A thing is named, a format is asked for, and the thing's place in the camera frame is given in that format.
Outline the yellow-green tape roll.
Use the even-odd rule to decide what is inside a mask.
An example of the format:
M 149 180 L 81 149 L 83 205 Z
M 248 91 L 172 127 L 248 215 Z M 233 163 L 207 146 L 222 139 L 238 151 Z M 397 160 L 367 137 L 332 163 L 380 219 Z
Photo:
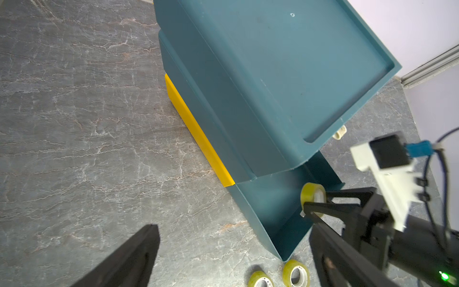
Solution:
M 301 206 L 304 203 L 326 203 L 326 191 L 320 184 L 308 182 L 302 189 L 300 194 Z
M 263 271 L 255 271 L 252 273 L 248 283 L 248 287 L 274 287 L 273 281 Z
M 283 268 L 283 284 L 286 287 L 309 287 L 310 274 L 305 265 L 297 260 L 289 260 Z

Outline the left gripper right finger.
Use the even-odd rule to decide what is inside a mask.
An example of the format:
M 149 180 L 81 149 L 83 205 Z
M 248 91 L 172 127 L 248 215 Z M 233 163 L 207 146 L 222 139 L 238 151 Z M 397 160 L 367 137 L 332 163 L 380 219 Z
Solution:
M 309 243 L 323 287 L 396 286 L 327 224 L 313 225 Z

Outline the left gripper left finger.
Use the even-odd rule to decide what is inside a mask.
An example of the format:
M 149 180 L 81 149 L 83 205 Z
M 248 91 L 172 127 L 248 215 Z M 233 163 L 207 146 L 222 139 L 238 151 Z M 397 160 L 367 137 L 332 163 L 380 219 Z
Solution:
M 159 246 L 158 226 L 147 224 L 73 286 L 146 287 Z

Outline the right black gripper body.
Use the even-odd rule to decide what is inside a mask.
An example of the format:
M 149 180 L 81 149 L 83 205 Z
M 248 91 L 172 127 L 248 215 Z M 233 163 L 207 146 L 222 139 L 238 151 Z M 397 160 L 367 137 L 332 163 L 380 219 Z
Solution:
M 404 232 L 394 229 L 394 220 L 383 196 L 375 193 L 360 205 L 360 233 L 342 236 L 377 268 L 389 264 L 419 278 L 432 287 L 459 284 L 459 233 L 445 231 L 431 221 L 408 216 Z

